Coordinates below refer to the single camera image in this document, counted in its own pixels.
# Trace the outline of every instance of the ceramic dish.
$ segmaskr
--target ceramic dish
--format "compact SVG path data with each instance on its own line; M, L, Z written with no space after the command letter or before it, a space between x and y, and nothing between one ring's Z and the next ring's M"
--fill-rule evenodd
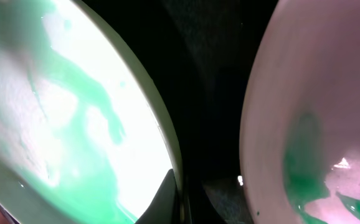
M0 204L21 223L134 223L178 140L121 37L81 1L0 1Z
M360 223L360 1L279 1L244 101L255 223Z

